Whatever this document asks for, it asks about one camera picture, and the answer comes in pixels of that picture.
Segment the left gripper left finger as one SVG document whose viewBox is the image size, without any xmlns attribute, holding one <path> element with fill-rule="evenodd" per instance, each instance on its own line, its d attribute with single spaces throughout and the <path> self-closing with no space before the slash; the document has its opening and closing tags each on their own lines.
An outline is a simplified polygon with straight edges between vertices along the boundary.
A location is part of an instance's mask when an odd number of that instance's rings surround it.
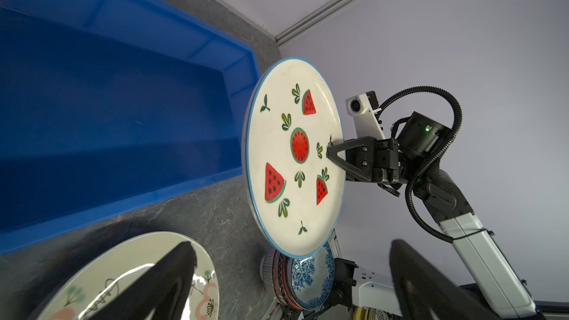
<svg viewBox="0 0 569 320">
<path fill-rule="evenodd" d="M 182 242 L 91 318 L 181 319 L 196 266 L 192 244 Z"/>
</svg>

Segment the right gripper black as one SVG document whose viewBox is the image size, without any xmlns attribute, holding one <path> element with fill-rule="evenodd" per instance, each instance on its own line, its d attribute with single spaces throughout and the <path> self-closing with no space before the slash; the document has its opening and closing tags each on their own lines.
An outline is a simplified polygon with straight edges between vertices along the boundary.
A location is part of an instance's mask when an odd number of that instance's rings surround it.
<svg viewBox="0 0 569 320">
<path fill-rule="evenodd" d="M 407 183 L 405 156 L 393 138 L 366 136 L 334 142 L 327 147 L 326 156 L 345 171 L 348 181 L 376 184 L 394 196 L 399 196 Z"/>
</svg>

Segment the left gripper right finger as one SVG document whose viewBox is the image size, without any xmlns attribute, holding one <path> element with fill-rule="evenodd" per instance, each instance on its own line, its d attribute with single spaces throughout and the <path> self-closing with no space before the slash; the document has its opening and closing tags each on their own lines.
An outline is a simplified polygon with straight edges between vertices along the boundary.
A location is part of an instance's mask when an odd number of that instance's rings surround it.
<svg viewBox="0 0 569 320">
<path fill-rule="evenodd" d="M 390 268 L 404 319 L 497 319 L 406 241 L 391 243 Z"/>
</svg>

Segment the watermelon pattern white plate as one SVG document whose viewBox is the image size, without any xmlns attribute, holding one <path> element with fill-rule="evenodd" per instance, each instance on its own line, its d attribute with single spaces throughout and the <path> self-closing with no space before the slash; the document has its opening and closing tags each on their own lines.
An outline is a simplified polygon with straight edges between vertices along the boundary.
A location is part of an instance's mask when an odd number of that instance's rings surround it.
<svg viewBox="0 0 569 320">
<path fill-rule="evenodd" d="M 260 231 L 284 255 L 311 256 L 332 234 L 346 173 L 326 152 L 343 141 L 336 102 L 310 62 L 283 59 L 258 81 L 243 124 L 243 176 Z"/>
</svg>

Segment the cream floral plate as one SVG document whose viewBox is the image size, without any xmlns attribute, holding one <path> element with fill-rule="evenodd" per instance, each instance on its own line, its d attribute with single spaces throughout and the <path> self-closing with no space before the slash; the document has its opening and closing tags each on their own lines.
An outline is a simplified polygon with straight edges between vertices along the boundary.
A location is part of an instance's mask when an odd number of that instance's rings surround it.
<svg viewBox="0 0 569 320">
<path fill-rule="evenodd" d="M 211 257 L 195 240 L 172 232 L 136 236 L 106 251 L 51 292 L 29 318 L 89 319 L 185 241 L 196 252 L 197 266 L 182 318 L 218 319 L 219 281 Z"/>
</svg>

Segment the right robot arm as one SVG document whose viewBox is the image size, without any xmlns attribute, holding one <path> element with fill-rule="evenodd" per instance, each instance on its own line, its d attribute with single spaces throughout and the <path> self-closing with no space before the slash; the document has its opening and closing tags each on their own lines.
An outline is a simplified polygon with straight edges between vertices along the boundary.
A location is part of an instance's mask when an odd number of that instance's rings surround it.
<svg viewBox="0 0 569 320">
<path fill-rule="evenodd" d="M 415 93 L 432 93 L 449 103 L 453 124 L 446 127 L 418 112 L 397 120 L 386 137 L 381 126 L 384 110 Z M 379 103 L 368 91 L 346 101 L 357 137 L 335 142 L 327 158 L 351 182 L 378 185 L 404 196 L 413 220 L 427 233 L 453 245 L 493 312 L 502 319 L 541 319 L 542 312 L 525 283 L 484 228 L 471 204 L 440 161 L 462 126 L 458 100 L 439 87 L 402 90 Z"/>
</svg>

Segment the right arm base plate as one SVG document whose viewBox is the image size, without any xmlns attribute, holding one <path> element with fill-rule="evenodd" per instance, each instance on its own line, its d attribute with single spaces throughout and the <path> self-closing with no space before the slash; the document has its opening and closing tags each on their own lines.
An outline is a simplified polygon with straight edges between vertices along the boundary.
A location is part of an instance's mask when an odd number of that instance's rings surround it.
<svg viewBox="0 0 569 320">
<path fill-rule="evenodd" d="M 355 270 L 359 267 L 355 262 L 336 258 L 334 259 L 335 274 L 333 286 L 327 299 L 327 305 L 342 305 L 347 308 L 353 306 L 353 287 L 357 282 L 354 279 Z"/>
</svg>

